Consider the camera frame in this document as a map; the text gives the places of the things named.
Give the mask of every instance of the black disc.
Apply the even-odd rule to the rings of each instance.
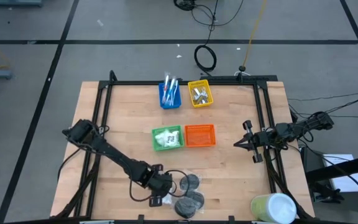
[[[187,178],[184,177],[180,180],[180,188],[186,190],[187,187],[189,187],[189,190],[196,190],[198,186],[200,186],[199,178],[194,174],[187,175],[187,177],[189,178],[190,183],[188,183]]]
[[[184,197],[175,203],[175,212],[183,218],[191,218],[196,214],[197,203],[191,198]]]
[[[196,202],[197,209],[204,206],[204,196],[198,192],[188,192],[185,197],[188,197]]]

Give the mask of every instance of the green basket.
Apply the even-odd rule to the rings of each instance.
[[[155,140],[155,136],[160,134],[160,133],[162,133],[166,129],[168,131],[170,131],[170,132],[179,131],[179,144],[180,144],[179,146],[163,147],[157,142],[157,140]],[[153,129],[152,130],[152,135],[153,135],[153,148],[154,148],[155,151],[162,151],[162,150],[167,150],[167,149],[176,149],[176,148],[179,148],[179,147],[183,147],[185,145],[185,141],[183,140],[183,134],[182,134],[180,125]]]

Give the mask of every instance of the floor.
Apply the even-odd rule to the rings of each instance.
[[[214,6],[212,0],[197,2]],[[219,1],[217,22],[229,20],[240,2]],[[218,57],[212,75],[237,71],[261,4],[245,0],[238,16],[212,33],[209,46]],[[195,16],[208,21],[202,12]],[[24,162],[20,177],[15,176],[17,186],[9,186],[10,193],[16,190],[5,221],[48,218],[67,144],[61,130],[71,125],[81,82],[105,80],[111,69],[119,80],[161,80],[165,71],[197,80],[193,51],[207,36],[208,28],[172,1],[45,0],[43,7],[0,6],[0,51],[14,72],[13,79],[0,80],[0,206],[18,158]],[[204,65],[211,61],[205,52],[200,59]],[[289,98],[358,92],[358,0],[268,0],[247,72],[277,75]],[[357,98],[290,103],[312,113]],[[358,104],[335,114],[358,116]],[[357,158],[358,118],[333,119],[334,129],[315,132],[310,146]],[[323,220],[358,223],[358,213],[334,205],[316,203],[315,210]]]

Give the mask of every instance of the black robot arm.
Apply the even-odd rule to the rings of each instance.
[[[135,183],[152,191],[150,206],[161,206],[162,198],[172,187],[172,175],[160,173],[161,164],[149,165],[144,161],[130,159],[114,146],[107,143],[99,133],[97,125],[88,120],[79,120],[72,128],[62,131],[67,140],[75,146],[108,157],[124,169]]]
[[[332,121],[327,113],[317,112],[304,121],[297,123],[278,123],[275,127],[252,133],[251,121],[246,121],[242,125],[247,133],[240,141],[234,143],[234,146],[242,147],[248,151],[254,151],[254,162],[262,162],[262,156],[257,151],[258,147],[272,146],[280,149],[288,149],[288,142],[303,137],[311,130],[329,130],[333,127],[333,124],[334,121]]]

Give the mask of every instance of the wooden tabletop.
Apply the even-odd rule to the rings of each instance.
[[[79,119],[92,119],[97,86],[98,82],[83,82],[73,124]],[[163,110],[158,101],[157,86],[113,86],[107,121],[110,130],[105,134],[107,141],[128,157],[149,164],[163,164],[165,170],[180,169],[200,175],[199,190],[204,194],[205,205],[203,213],[197,213],[192,219],[227,220],[228,216],[234,215],[236,220],[254,220],[250,201],[257,195],[270,193],[266,165],[264,162],[254,164],[252,152],[233,147],[245,133],[242,128],[245,120],[252,121],[254,132],[260,131],[252,87],[213,85],[214,103],[204,108],[191,105],[187,86],[181,86],[180,91],[180,108]],[[268,92],[275,122],[291,122],[283,83],[269,82]],[[268,124],[262,91],[260,95],[265,123]],[[186,124],[214,124],[216,146],[163,152],[153,150],[152,129]],[[68,144],[65,157],[75,150],[74,145]],[[78,189],[84,155],[81,151],[63,168],[51,215],[59,213]],[[282,151],[282,159],[289,190],[305,211],[314,216],[300,153],[290,147]],[[173,177],[176,182],[182,178],[180,174],[173,174]],[[134,184],[133,194],[135,198],[144,198],[150,190]],[[81,214],[85,214],[87,201],[88,192]],[[147,220],[182,219],[169,205],[150,208],[148,201],[132,201],[128,176],[113,161],[102,157],[92,218],[135,220],[139,214],[145,215]]]

